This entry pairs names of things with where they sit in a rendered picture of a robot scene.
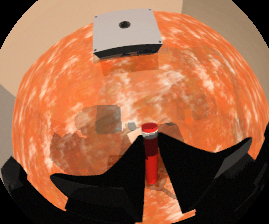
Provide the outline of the grey square panel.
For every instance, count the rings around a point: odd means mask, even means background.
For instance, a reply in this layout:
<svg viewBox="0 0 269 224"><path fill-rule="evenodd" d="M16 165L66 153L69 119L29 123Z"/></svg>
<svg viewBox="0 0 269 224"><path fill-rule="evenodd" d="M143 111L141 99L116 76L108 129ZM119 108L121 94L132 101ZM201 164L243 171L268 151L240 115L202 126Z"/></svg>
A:
<svg viewBox="0 0 269 224"><path fill-rule="evenodd" d="M93 26L93 55L99 60L133 53L155 53L162 45L162 35L151 8L95 15Z"/></svg>

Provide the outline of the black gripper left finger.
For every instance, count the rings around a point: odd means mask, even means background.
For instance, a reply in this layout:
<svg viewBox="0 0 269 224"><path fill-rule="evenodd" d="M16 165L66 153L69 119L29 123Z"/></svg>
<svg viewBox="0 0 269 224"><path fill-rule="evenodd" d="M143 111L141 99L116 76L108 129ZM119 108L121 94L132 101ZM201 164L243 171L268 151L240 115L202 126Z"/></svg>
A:
<svg viewBox="0 0 269 224"><path fill-rule="evenodd" d="M95 205L121 206L135 222L143 222L146 153L143 137L137 136L113 167L93 176L50 175L50 181L67 198Z"/></svg>

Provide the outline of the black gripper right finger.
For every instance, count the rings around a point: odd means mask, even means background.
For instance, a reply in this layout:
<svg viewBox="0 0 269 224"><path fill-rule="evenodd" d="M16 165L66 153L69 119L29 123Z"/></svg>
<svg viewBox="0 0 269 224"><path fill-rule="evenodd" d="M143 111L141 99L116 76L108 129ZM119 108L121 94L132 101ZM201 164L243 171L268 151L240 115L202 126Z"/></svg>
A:
<svg viewBox="0 0 269 224"><path fill-rule="evenodd" d="M236 161L246 155L252 144L252 137L231 145L219 152L207 152L182 143L166 133L158 132L158 148L163 164L182 213L194 210L194 205L212 188L218 177Z"/></svg>

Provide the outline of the red peg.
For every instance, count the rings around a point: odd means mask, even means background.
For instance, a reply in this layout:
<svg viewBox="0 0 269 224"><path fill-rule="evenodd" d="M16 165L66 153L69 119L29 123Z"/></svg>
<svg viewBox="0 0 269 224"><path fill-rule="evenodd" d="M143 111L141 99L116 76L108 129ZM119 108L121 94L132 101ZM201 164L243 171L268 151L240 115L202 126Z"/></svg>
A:
<svg viewBox="0 0 269 224"><path fill-rule="evenodd" d="M141 135L145 143L147 183L155 184L158 180L158 125L145 123L141 125Z"/></svg>

